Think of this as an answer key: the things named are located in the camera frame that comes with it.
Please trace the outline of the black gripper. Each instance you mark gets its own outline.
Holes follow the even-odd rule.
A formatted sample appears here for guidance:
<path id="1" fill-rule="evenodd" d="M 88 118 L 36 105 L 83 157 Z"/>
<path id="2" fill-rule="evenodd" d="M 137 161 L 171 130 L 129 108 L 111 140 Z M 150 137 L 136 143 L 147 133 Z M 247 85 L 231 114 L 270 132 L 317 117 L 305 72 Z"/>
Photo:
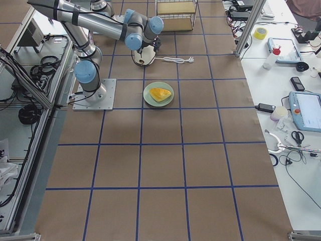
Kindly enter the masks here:
<path id="1" fill-rule="evenodd" d="M 140 49 L 143 51 L 143 50 L 147 49 L 148 47 L 151 47 L 151 49 L 152 49 L 155 53 L 157 53 L 157 52 L 159 51 L 161 45 L 162 45 L 161 38 L 160 38 L 159 36 L 156 36 L 156 37 L 153 39 L 153 41 L 150 42 L 150 43 L 147 43 L 147 42 L 143 41 L 143 42 L 142 42 L 142 46 L 141 46 Z"/>

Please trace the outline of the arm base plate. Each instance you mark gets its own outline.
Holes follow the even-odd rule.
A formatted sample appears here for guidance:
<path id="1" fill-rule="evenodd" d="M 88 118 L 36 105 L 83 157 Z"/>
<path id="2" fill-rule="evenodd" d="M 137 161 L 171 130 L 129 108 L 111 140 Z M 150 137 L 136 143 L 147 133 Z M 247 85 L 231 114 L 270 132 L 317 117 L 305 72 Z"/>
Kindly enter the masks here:
<path id="1" fill-rule="evenodd" d="M 91 96 L 89 92 L 85 95 L 76 95 L 73 101 L 74 111 L 112 111 L 116 90 L 116 79 L 102 79 L 100 88 Z"/>
<path id="2" fill-rule="evenodd" d="M 112 18 L 117 22 L 120 22 L 120 23 L 124 22 L 124 16 L 123 15 L 114 15 Z"/>

